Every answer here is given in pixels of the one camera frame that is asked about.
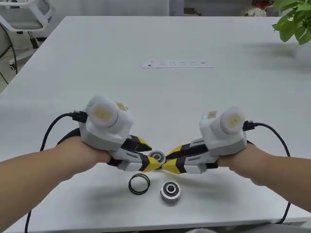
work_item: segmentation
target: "green plant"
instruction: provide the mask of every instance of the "green plant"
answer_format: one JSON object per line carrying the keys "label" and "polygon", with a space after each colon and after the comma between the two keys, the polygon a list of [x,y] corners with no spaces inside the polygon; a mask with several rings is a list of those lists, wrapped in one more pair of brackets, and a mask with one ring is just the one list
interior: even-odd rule
{"label": "green plant", "polygon": [[293,35],[300,45],[311,40],[311,0],[276,0],[273,6],[281,12],[291,9],[272,25],[282,41],[288,41]]}

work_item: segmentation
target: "white power strip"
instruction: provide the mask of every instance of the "white power strip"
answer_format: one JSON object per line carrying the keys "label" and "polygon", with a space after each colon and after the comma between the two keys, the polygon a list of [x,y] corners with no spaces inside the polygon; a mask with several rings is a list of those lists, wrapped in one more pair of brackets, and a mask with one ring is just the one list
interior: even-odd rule
{"label": "white power strip", "polygon": [[205,61],[148,61],[141,68],[214,68]]}

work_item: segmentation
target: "black cable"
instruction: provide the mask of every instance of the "black cable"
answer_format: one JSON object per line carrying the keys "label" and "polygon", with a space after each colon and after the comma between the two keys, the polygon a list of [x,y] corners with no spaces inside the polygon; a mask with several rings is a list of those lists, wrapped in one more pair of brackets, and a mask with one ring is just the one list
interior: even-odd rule
{"label": "black cable", "polygon": [[3,76],[3,74],[0,72],[0,75],[3,77],[3,80],[5,81],[6,84],[9,84],[8,81],[5,79],[5,77]]}
{"label": "black cable", "polygon": [[[270,125],[267,125],[264,123],[258,123],[258,122],[253,123],[252,121],[246,121],[243,125],[243,130],[244,131],[253,130],[257,126],[263,126],[265,128],[268,128],[269,130],[271,130],[277,136],[277,138],[281,141],[281,143],[282,143],[282,145],[286,151],[287,157],[291,156],[290,151],[288,150],[288,147],[287,147],[285,141],[283,140],[283,138],[281,137],[281,135],[275,129],[273,129]],[[283,217],[278,222],[276,222],[276,224],[282,224],[285,221],[287,214],[288,214],[288,211],[290,210],[290,206],[291,206],[291,203],[288,202]]]}
{"label": "black cable", "polygon": [[[49,136],[49,133],[51,132],[53,126],[61,119],[61,118],[64,118],[64,117],[73,117],[74,114],[73,113],[65,113],[65,114],[62,114],[60,115],[59,117],[57,117],[52,123],[51,125],[48,127],[48,130],[46,131],[44,137],[43,137],[43,141],[42,141],[42,144],[41,144],[41,148],[40,148],[40,151],[43,151],[44,150],[44,147],[45,147],[45,144],[47,142],[47,139],[48,139],[48,136]],[[29,211],[28,215],[27,215],[27,219],[26,219],[26,224],[25,224],[25,233],[28,233],[28,226],[29,226],[29,221],[30,221],[30,216],[31,216],[31,211]]]}
{"label": "black cable", "polygon": [[13,46],[13,42],[11,40],[11,37],[10,37],[9,33],[7,32],[7,30],[4,28],[4,26],[1,23],[0,23],[0,27],[4,30],[4,33],[8,37],[8,40],[9,40],[9,42],[11,44],[12,52],[13,52],[13,55],[14,55],[14,62],[15,62],[15,74],[17,74],[18,73],[18,70],[17,70],[17,58],[16,58],[16,53],[15,53],[15,48]]}

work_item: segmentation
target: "plant leaf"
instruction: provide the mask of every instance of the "plant leaf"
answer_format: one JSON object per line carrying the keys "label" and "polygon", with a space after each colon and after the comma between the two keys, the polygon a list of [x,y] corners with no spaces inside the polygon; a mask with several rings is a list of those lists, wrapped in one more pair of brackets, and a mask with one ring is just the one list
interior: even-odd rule
{"label": "plant leaf", "polygon": [[288,9],[291,9],[291,8],[296,8],[296,6],[299,4],[299,2],[294,2],[294,3],[292,3],[292,4],[289,4],[289,5],[287,5],[287,6],[284,6],[284,7],[282,7],[282,8],[280,8],[279,9],[279,11],[286,11],[286,10],[288,10]]}
{"label": "plant leaf", "polygon": [[311,40],[311,32],[308,31],[306,34],[304,34],[300,39],[298,40],[300,45],[306,44]]}
{"label": "plant leaf", "polygon": [[279,19],[279,21],[272,25],[272,27],[274,28],[274,30],[276,31],[280,31],[282,29],[282,25],[286,22],[288,22],[289,17],[288,16],[283,16],[282,18]]}
{"label": "plant leaf", "polygon": [[295,30],[295,37],[299,41],[300,37],[306,32],[305,27],[300,27]]}
{"label": "plant leaf", "polygon": [[278,31],[277,30],[277,24],[273,24],[272,27],[274,28],[274,31]]}
{"label": "plant leaf", "polygon": [[278,10],[280,10],[281,8],[288,6],[290,4],[297,4],[298,5],[300,2],[302,2],[302,1],[300,1],[300,0],[278,0],[273,4],[273,6],[275,8],[277,8]]}
{"label": "plant leaf", "polygon": [[305,16],[307,16],[308,12],[305,12],[305,11],[299,11],[299,12],[296,12],[295,15],[294,15],[294,23],[299,23],[301,22]]}
{"label": "plant leaf", "polygon": [[294,22],[286,21],[281,25],[280,28],[280,38],[283,42],[288,41],[295,33],[296,27]]}
{"label": "plant leaf", "polygon": [[287,13],[286,16],[292,17],[295,14],[296,11],[297,11],[297,8],[294,8],[289,13]]}
{"label": "plant leaf", "polygon": [[306,2],[304,4],[298,5],[297,11],[311,11],[311,3]]}

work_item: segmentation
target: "bearing ring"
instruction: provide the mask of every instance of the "bearing ring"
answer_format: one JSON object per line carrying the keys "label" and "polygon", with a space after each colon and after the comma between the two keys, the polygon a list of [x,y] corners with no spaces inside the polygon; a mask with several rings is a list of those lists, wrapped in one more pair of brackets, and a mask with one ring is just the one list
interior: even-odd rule
{"label": "bearing ring", "polygon": [[[132,180],[136,177],[141,177],[147,182],[148,186],[146,189],[144,189],[142,191],[136,191],[135,189],[132,188]],[[142,173],[135,174],[134,176],[132,176],[132,178],[128,182],[128,189],[131,191],[131,193],[133,193],[135,195],[145,194],[148,191],[149,187],[150,187],[150,179],[148,176],[146,176],[145,174],[142,174]]]}
{"label": "bearing ring", "polygon": [[166,181],[161,186],[160,194],[166,203],[174,204],[180,198],[181,188],[175,181]]}
{"label": "bearing ring", "polygon": [[149,156],[157,160],[161,166],[166,163],[165,154],[159,150],[152,151]]}

